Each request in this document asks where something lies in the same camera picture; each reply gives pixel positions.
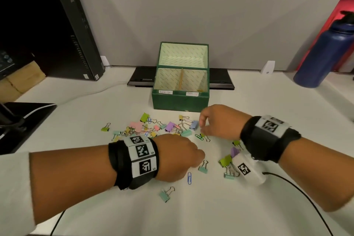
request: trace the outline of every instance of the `computer tower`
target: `computer tower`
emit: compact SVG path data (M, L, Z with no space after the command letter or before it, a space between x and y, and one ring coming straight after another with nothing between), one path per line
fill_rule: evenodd
M34 60L49 77L96 81L103 75L80 0L0 0L0 11L0 51L19 68ZM1 58L11 72L15 67Z

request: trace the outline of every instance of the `handwritten label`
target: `handwritten label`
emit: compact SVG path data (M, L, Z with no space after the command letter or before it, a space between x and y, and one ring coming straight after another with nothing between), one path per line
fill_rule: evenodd
M173 91L160 91L159 90L159 93L162 93L162 94L173 94Z
M199 96L199 93L195 93L195 92L186 92L185 95L187 96Z

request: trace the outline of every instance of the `desk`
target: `desk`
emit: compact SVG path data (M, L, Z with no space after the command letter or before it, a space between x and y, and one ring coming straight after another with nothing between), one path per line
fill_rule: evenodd
M98 91L115 82L127 82L134 68L110 68L98 82L47 78L20 102L58 103L85 92ZM271 114L286 120L304 137L354 156L354 124L315 89L295 85L284 73L261 75L257 71L229 71L234 91L210 91L209 104L226 104L252 115ZM162 122L177 120L179 112L153 110L151 89L119 85L104 92L60 105L19 151L43 151L107 144L112 130L125 128L149 113ZM183 113L197 119L198 113ZM191 169L173 184L176 191L164 203L158 193L171 185L152 180L137 190L112 188L68 209L55 235L326 235L321 219L296 189L268 176L260 187L242 178L223 178L218 160L229 153L230 141L211 142L190 137L206 153L208 174ZM264 162L267 171L288 177L276 164ZM49 234L58 216L38 225L35 233ZM324 214L334 235L348 235Z

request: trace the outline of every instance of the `blue water bottle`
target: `blue water bottle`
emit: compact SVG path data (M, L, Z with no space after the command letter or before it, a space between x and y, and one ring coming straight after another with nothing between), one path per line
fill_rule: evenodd
M296 84L307 88L318 87L353 44L354 12L341 13L344 17L335 20L310 50L294 76Z

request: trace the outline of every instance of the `white bracket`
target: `white bracket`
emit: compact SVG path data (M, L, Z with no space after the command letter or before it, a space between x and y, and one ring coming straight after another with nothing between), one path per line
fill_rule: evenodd
M267 61L261 70L262 75L270 75L273 73L275 67L275 61Z

